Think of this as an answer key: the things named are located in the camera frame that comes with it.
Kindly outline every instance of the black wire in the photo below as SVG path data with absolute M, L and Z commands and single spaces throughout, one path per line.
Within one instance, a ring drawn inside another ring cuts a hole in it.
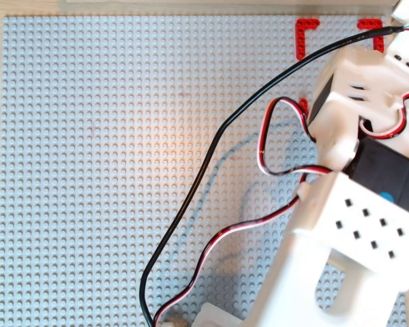
M 250 107 L 257 99 L 259 99 L 260 96 L 262 96 L 264 93 L 266 93 L 269 89 L 274 87 L 277 83 L 281 82 L 291 74 L 295 73 L 297 70 L 302 68 L 304 65 L 307 65 L 311 61 L 326 55 L 327 53 L 330 53 L 336 49 L 342 48 L 343 46 L 347 46 L 349 44 L 353 44 L 362 40 L 370 39 L 376 36 L 383 36 L 383 35 L 390 35 L 393 33 L 399 33 L 404 30 L 403 27 L 393 27 L 393 26 L 388 26 L 388 27 L 383 27 L 380 29 L 371 29 L 366 32 L 362 32 L 350 37 L 347 37 L 345 39 L 342 39 L 340 41 L 336 41 L 332 44 L 329 44 L 328 46 L 325 46 L 324 48 L 321 48 L 320 50 L 317 50 L 316 52 L 308 55 L 307 57 L 301 59 L 299 62 L 295 63 L 291 67 L 289 67 L 287 70 L 284 72 L 280 73 L 278 76 L 274 77 L 272 80 L 270 80 L 268 83 L 266 83 L 263 87 L 261 87 L 259 90 L 257 90 L 251 97 L 247 99 L 238 109 L 236 109 L 220 126 L 220 128 L 217 130 L 217 133 L 215 134 L 212 143 L 209 147 L 209 150 L 206 153 L 206 156 L 204 157 L 203 163 L 200 167 L 200 170 L 198 171 L 197 177 L 192 183 L 191 189 L 186 195 L 185 200 L 183 201 L 176 217 L 173 219 L 170 227 L 168 227 L 164 237 L 162 237 L 159 245 L 156 247 L 155 252 L 151 256 L 149 263 L 146 265 L 144 272 L 142 273 L 141 281 L 140 281 L 140 287 L 139 287 L 139 301 L 142 309 L 142 313 L 144 314 L 144 317 L 148 323 L 149 326 L 153 325 L 153 318 L 151 317 L 149 308 L 147 306 L 147 303 L 145 301 L 145 287 L 147 284 L 147 278 L 151 272 L 151 269 L 153 268 L 154 264 L 156 263 L 158 257 L 160 256 L 162 250 L 164 249 L 166 243 L 170 239 L 172 233 L 176 229 L 177 225 L 179 224 L 180 220 L 182 219 L 183 215 L 185 214 L 185 211 L 192 201 L 192 198 L 194 197 L 194 194 L 197 191 L 197 188 L 205 175 L 207 166 L 211 162 L 212 155 L 215 152 L 215 149 L 218 145 L 219 139 L 223 136 L 224 131 L 226 130 L 227 127 L 231 123 L 234 122 L 235 119 L 237 119 L 248 107 Z

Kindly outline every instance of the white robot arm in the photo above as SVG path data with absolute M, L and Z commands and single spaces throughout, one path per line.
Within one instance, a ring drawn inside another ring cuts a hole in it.
M 392 17 L 408 25 L 409 0 Z M 319 164 L 336 172 L 297 189 L 299 203 L 248 317 L 205 304 L 193 327 L 384 327 L 408 290 L 409 33 L 395 35 L 384 54 L 360 46 L 337 52 L 318 80 L 308 123 Z M 346 278 L 323 311 L 315 289 L 326 263 Z

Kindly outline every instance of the gray lego baseplate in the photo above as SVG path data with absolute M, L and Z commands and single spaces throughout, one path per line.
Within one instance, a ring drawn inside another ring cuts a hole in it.
M 3 20 L 0 326 L 145 326 L 145 264 L 222 121 L 292 65 L 296 16 L 68 16 Z M 358 32 L 358 16 L 320 16 L 306 52 Z M 363 42 L 372 48 L 372 41 Z M 184 287 L 211 236 L 291 198 L 298 176 L 256 165 L 264 108 L 307 98 L 325 56 L 261 97 L 226 131 L 194 200 L 148 280 L 157 308 Z M 291 109 L 273 115 L 267 161 L 314 163 Z M 210 302 L 244 318 L 290 215 L 223 240 L 194 291 L 165 319 Z M 329 266 L 316 297 L 333 304 Z M 406 326 L 399 296 L 390 326 Z

